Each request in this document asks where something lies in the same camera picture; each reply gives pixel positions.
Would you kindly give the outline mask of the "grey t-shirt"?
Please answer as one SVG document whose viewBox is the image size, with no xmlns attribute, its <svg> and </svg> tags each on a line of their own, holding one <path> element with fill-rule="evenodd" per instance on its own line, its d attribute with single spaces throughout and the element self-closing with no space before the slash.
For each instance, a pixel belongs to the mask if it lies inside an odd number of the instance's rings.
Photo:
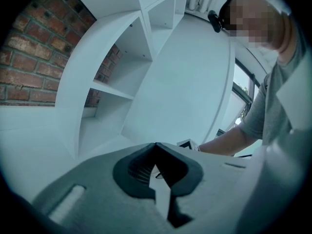
<svg viewBox="0 0 312 234">
<path fill-rule="evenodd" d="M 269 145 L 292 129 L 276 93 L 296 70 L 308 47 L 305 42 L 298 42 L 291 60 L 286 64 L 277 61 L 265 76 L 250 111 L 238 126 L 245 138 L 260 139 L 263 145 Z"/>
</svg>

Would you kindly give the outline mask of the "white shelf unit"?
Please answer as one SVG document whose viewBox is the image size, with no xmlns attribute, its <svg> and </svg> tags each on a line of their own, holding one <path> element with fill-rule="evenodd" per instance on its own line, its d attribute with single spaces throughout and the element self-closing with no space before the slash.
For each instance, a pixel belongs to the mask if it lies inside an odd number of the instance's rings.
<svg viewBox="0 0 312 234">
<path fill-rule="evenodd" d="M 56 112 L 73 158 L 122 136 L 132 102 L 186 0 L 81 0 L 96 22 L 63 71 Z"/>
</svg>

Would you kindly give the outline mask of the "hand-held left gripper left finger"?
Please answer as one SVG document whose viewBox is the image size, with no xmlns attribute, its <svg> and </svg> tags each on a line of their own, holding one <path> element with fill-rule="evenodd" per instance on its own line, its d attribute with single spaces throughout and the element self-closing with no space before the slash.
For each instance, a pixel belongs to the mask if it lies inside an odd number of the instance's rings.
<svg viewBox="0 0 312 234">
<path fill-rule="evenodd" d="M 34 208 L 51 216 L 71 198 L 75 186 L 84 188 L 69 212 L 56 214 L 66 234 L 169 234 L 174 228 L 164 219 L 153 199 L 127 195 L 113 179 L 113 167 L 146 144 L 92 157 L 46 186 L 33 200 Z"/>
</svg>

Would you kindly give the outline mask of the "person's right forearm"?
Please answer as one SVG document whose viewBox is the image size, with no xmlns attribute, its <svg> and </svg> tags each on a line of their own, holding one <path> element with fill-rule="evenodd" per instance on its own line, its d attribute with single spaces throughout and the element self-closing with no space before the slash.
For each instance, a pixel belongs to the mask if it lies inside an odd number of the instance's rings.
<svg viewBox="0 0 312 234">
<path fill-rule="evenodd" d="M 249 136 L 237 126 L 221 136 L 199 145 L 199 149 L 204 153 L 233 156 L 248 148 L 257 140 L 257 138 Z"/>
</svg>

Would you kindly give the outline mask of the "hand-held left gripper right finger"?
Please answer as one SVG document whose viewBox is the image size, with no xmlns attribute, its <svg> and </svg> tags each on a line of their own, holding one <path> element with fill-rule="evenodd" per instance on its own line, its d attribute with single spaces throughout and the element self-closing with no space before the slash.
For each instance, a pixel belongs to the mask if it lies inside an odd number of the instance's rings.
<svg viewBox="0 0 312 234">
<path fill-rule="evenodd" d="M 241 234 L 242 201 L 235 194 L 247 162 L 155 144 L 156 208 L 169 234 Z"/>
</svg>

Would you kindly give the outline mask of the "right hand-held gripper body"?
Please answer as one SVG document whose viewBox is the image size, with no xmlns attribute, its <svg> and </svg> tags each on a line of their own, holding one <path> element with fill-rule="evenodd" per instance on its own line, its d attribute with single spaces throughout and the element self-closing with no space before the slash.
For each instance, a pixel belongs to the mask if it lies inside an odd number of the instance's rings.
<svg viewBox="0 0 312 234">
<path fill-rule="evenodd" d="M 192 139 L 180 141 L 177 143 L 177 146 L 200 152 L 199 146 Z"/>
</svg>

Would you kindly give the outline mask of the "black-framed window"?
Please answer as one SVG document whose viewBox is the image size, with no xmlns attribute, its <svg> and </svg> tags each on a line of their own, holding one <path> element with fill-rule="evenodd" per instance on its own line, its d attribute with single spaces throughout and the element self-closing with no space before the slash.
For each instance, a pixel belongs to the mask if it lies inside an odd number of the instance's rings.
<svg viewBox="0 0 312 234">
<path fill-rule="evenodd" d="M 217 137 L 241 123 L 253 104 L 259 86 L 255 75 L 236 59 L 232 91 Z"/>
</svg>

